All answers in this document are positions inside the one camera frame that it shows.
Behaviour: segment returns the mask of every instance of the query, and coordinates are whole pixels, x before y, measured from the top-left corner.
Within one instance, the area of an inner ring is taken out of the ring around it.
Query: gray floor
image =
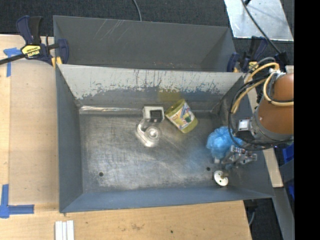
[[[224,0],[135,0],[143,21],[177,24],[209,25],[230,27]],[[294,37],[294,0],[280,0]],[[53,35],[53,15],[94,17],[138,21],[139,14],[132,0],[0,0],[0,33],[17,34],[16,21],[21,16],[43,16],[40,26],[42,36]],[[247,52],[250,40],[234,38],[239,54]],[[294,43],[274,41],[282,52],[286,52],[290,65],[294,65]],[[277,52],[269,45],[261,58],[274,56]],[[276,150],[277,159],[284,163],[282,151]],[[288,195],[294,213],[294,201]],[[281,240],[281,231],[271,199],[256,202],[255,216],[251,225],[253,240]],[[248,212],[251,219],[252,209]]]

